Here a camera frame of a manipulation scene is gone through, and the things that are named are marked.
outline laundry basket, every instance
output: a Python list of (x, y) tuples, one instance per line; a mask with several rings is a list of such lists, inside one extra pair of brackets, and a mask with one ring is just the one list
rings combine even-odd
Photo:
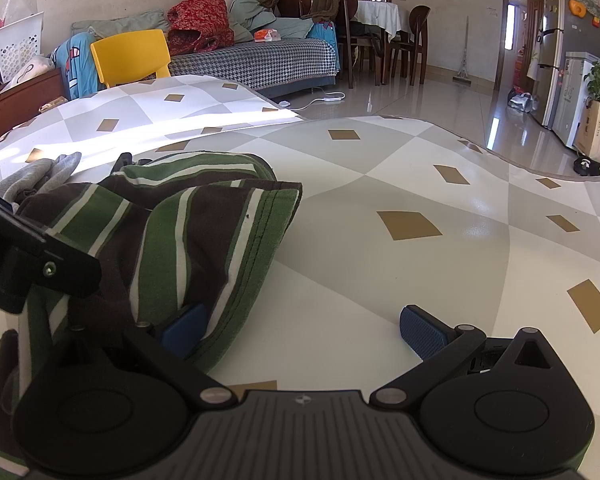
[(0, 28), (0, 77), (11, 78), (29, 60), (40, 54), (44, 11)]

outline houndstooth blanket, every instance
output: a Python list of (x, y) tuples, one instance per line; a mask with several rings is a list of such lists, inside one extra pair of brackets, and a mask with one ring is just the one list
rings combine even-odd
[(241, 43), (213, 52), (173, 56), (169, 71), (171, 75), (212, 75), (254, 90), (338, 73), (334, 50), (314, 38)]

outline wooden dresser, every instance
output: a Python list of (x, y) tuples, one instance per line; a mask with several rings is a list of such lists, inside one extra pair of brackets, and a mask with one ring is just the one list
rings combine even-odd
[(66, 97), (60, 69), (50, 70), (0, 94), (0, 136), (39, 115), (42, 105)]

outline light green cushion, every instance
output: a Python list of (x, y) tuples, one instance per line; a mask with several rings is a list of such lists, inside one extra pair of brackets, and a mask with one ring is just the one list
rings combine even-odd
[(240, 23), (247, 30), (252, 30), (247, 26), (248, 20), (251, 20), (265, 10), (265, 8), (259, 4), (259, 1), (260, 0), (234, 0), (231, 7), (229, 7), (229, 14), (236, 22)]
[(276, 15), (273, 12), (263, 10), (261, 13), (257, 14), (253, 18), (248, 19), (244, 27), (248, 29), (251, 33), (254, 33), (256, 30), (260, 30), (266, 25), (269, 25), (269, 23), (273, 23), (275, 21)]
[(235, 43), (247, 43), (248, 41), (253, 41), (253, 34), (240, 23), (236, 22), (231, 16), (229, 16), (229, 27), (231, 27), (231, 30), (234, 32)]
[(276, 18), (276, 21), (267, 24), (266, 28), (275, 28), (283, 40), (304, 40), (313, 26), (314, 20)]
[(171, 25), (164, 18), (164, 12), (156, 9), (115, 20), (75, 22), (71, 25), (71, 35), (78, 34), (79, 32), (90, 32), (99, 38), (108, 38), (122, 32), (151, 30), (152, 28), (160, 28), (164, 32), (168, 32), (170, 27)]

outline refrigerator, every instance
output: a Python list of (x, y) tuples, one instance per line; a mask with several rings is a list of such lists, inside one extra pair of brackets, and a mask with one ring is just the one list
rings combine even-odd
[(569, 10), (567, 0), (544, 0), (538, 78), (534, 86), (531, 115), (541, 126), (552, 129), (556, 115), (567, 52), (588, 52), (600, 58), (600, 28), (593, 25), (593, 15), (584, 18)]

